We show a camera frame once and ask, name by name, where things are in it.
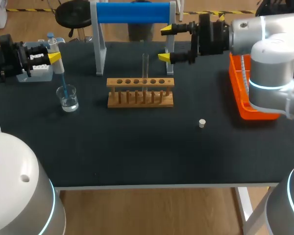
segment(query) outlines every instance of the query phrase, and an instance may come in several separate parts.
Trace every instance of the glass beaker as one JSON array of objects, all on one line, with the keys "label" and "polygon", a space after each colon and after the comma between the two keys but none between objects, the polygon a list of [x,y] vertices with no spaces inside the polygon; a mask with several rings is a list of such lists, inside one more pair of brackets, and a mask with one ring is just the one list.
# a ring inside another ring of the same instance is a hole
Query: glass beaker
[{"label": "glass beaker", "polygon": [[57,96],[60,99],[62,109],[65,112],[74,112],[78,109],[78,101],[76,96],[76,88],[72,85],[66,85],[66,89],[63,86],[57,89]]}]

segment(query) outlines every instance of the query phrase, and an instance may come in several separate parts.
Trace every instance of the black tabletop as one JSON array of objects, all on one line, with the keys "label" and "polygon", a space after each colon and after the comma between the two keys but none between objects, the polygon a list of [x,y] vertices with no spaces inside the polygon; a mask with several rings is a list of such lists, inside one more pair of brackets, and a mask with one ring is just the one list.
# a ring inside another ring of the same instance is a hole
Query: black tabletop
[{"label": "black tabletop", "polygon": [[[163,48],[148,45],[149,77],[166,77]],[[104,76],[96,76],[92,44],[60,49],[77,89],[74,113],[61,110],[57,76],[0,84],[2,131],[31,147],[55,186],[275,183],[294,167],[294,121],[240,118],[228,53],[175,65],[173,108],[108,109],[106,78],[140,77],[143,45],[107,43]]]}]

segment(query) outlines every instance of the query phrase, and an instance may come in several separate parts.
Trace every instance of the white device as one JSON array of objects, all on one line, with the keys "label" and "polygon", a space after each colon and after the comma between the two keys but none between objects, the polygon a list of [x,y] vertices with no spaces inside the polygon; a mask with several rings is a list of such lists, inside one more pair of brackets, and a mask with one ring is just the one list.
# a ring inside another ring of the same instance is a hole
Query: white device
[{"label": "white device", "polygon": [[34,152],[0,132],[0,235],[64,235],[58,194]]}]

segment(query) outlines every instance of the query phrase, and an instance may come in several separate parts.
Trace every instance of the orange tray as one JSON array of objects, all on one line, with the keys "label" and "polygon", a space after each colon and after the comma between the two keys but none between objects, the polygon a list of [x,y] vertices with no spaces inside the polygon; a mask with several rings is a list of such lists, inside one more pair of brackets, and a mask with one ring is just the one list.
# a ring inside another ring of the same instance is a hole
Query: orange tray
[{"label": "orange tray", "polygon": [[[244,56],[246,77],[249,81],[250,72],[250,56]],[[248,95],[245,90],[242,67],[241,67],[241,56],[232,55],[230,53],[230,67],[229,74],[232,83],[232,88],[235,96],[237,106],[240,111],[240,115],[245,120],[275,120],[279,118],[279,114],[265,114],[253,109],[249,104]]]}]

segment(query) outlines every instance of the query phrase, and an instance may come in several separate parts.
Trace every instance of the small white bottle cap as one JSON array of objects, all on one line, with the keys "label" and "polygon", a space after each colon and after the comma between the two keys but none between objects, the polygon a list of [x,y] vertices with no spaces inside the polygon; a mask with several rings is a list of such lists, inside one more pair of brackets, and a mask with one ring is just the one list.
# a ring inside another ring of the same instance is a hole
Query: small white bottle cap
[{"label": "small white bottle cap", "polygon": [[199,120],[199,127],[200,128],[203,128],[205,124],[206,124],[206,120],[205,119]]}]

